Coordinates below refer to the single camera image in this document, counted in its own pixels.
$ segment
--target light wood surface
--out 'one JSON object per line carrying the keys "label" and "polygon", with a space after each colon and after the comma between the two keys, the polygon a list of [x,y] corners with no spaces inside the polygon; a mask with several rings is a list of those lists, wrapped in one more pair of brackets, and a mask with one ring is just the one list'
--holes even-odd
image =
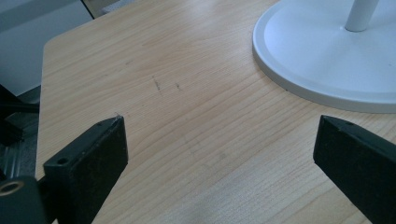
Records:
{"label": "light wood surface", "polygon": [[396,143],[396,115],[333,109],[252,56],[269,0],[142,0],[45,47],[42,164],[123,115],[129,164],[94,223],[370,223],[312,159],[320,115]]}

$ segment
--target white lamp base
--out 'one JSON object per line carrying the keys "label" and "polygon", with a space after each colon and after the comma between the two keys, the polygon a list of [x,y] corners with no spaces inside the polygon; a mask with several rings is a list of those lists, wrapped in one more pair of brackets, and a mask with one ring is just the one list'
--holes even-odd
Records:
{"label": "white lamp base", "polygon": [[287,91],[340,109],[396,113],[396,1],[380,0],[368,28],[344,26],[353,1],[283,0],[253,32],[265,75]]}

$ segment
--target desk surface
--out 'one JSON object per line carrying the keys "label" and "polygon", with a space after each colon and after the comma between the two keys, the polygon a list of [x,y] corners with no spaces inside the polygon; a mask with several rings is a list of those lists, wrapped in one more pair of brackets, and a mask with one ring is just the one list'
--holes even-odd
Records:
{"label": "desk surface", "polygon": [[322,114],[396,142],[396,115],[299,98],[255,64],[275,1],[142,0],[45,47],[42,164],[123,115],[130,160],[95,223],[369,223],[312,159]]}

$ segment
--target black plastic part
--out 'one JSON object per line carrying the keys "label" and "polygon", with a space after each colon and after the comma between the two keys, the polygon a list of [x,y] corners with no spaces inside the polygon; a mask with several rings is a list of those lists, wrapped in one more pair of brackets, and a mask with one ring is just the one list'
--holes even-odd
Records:
{"label": "black plastic part", "polygon": [[23,131],[6,120],[0,119],[0,143],[8,147],[22,140]]}
{"label": "black plastic part", "polygon": [[315,163],[374,224],[396,223],[396,146],[351,122],[322,116]]}
{"label": "black plastic part", "polygon": [[120,116],[93,125],[46,161],[43,181],[53,190],[58,222],[92,223],[127,163]]}
{"label": "black plastic part", "polygon": [[0,183],[0,223],[47,223],[33,177],[20,176]]}

